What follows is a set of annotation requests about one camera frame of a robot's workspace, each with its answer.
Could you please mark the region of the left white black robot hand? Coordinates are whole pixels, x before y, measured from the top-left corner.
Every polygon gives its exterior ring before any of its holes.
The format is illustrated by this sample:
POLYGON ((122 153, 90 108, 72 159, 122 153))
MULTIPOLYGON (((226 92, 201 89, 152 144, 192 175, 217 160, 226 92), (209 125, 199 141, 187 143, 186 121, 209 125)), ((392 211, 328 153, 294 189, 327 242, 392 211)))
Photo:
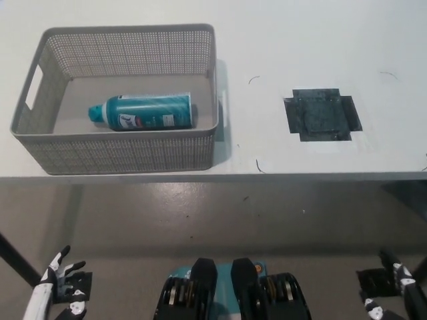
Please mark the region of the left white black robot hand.
POLYGON ((32 291, 24 319, 47 319, 53 303, 64 297, 69 298, 69 304, 57 316, 58 319, 83 319, 86 316, 87 295, 77 288, 77 282, 85 275, 80 269, 86 262, 80 261, 63 267, 62 261, 70 250, 70 246, 65 246, 50 262, 32 291))

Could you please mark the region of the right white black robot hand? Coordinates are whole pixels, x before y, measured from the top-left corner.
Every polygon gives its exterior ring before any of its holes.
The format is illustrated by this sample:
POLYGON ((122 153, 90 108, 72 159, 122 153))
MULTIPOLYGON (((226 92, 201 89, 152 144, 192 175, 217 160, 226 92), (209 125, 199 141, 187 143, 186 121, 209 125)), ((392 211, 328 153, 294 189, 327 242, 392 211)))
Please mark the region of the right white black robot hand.
POLYGON ((411 272, 388 249, 378 254, 382 267, 357 271, 360 298, 370 319, 402 319, 399 314, 381 307, 377 297, 401 297, 410 319, 426 318, 426 294, 422 283, 426 280, 426 260, 411 272))

